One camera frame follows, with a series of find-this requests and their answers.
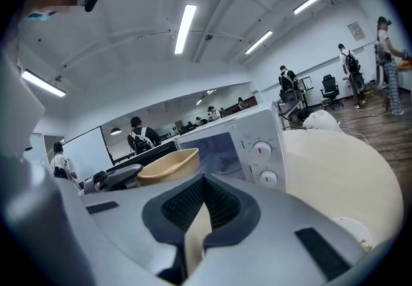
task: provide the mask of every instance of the wooden floor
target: wooden floor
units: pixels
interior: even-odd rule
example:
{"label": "wooden floor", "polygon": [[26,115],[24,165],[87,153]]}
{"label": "wooden floor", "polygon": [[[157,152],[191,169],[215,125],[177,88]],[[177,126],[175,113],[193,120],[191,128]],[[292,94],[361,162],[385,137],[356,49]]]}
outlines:
{"label": "wooden floor", "polygon": [[338,121],[343,122],[341,128],[348,128],[353,133],[361,133],[371,146],[376,149],[388,162],[396,174],[405,209],[412,205],[412,111],[411,94],[401,93],[402,108],[405,114],[396,117],[391,109],[376,117],[352,120],[366,115],[377,115],[385,111],[378,93],[366,95],[365,107],[357,110],[353,107],[352,99],[343,101],[344,107],[328,108]]}

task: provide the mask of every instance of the ceiling light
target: ceiling light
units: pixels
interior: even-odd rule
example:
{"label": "ceiling light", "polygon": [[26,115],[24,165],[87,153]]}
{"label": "ceiling light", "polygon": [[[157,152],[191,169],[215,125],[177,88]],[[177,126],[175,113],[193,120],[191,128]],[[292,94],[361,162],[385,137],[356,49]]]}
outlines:
{"label": "ceiling light", "polygon": [[59,97],[63,97],[66,94],[64,91],[58,89],[58,87],[52,86],[49,82],[43,80],[42,78],[38,77],[36,74],[32,73],[29,70],[25,70],[21,77],[35,84],[36,86],[39,86],[51,93],[54,93]]}
{"label": "ceiling light", "polygon": [[122,131],[120,130],[120,128],[114,127],[111,131],[110,131],[110,135],[117,135],[120,134]]}
{"label": "ceiling light", "polygon": [[272,35],[272,31],[267,31],[266,34],[264,36],[262,36],[259,40],[257,40],[257,42],[251,46],[246,52],[245,54],[250,54],[253,50],[256,49],[256,47],[261,44],[264,40],[266,40],[268,37],[270,37]]}
{"label": "ceiling light", "polygon": [[300,11],[302,11],[303,9],[307,8],[308,6],[310,6],[312,3],[315,3],[317,0],[307,0],[306,2],[304,2],[303,4],[301,4],[300,6],[298,6],[295,10],[294,13],[295,15],[297,15]]}
{"label": "ceiling light", "polygon": [[196,11],[195,5],[187,5],[183,13],[182,22],[180,23],[178,39],[176,40],[176,48],[174,53],[182,53],[183,47],[185,46],[185,41],[187,33],[189,33],[189,28],[191,26],[194,13]]}

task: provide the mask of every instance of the microwave knob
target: microwave knob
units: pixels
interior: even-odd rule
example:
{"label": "microwave knob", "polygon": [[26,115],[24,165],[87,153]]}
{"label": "microwave knob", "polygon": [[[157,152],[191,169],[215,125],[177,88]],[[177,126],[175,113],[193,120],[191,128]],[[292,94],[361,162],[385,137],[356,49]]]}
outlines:
{"label": "microwave knob", "polygon": [[260,184],[264,187],[275,187],[277,174],[271,170],[265,170],[260,174]]}
{"label": "microwave knob", "polygon": [[260,160],[268,160],[272,154],[272,146],[266,142],[257,142],[253,145],[252,152],[256,158]]}

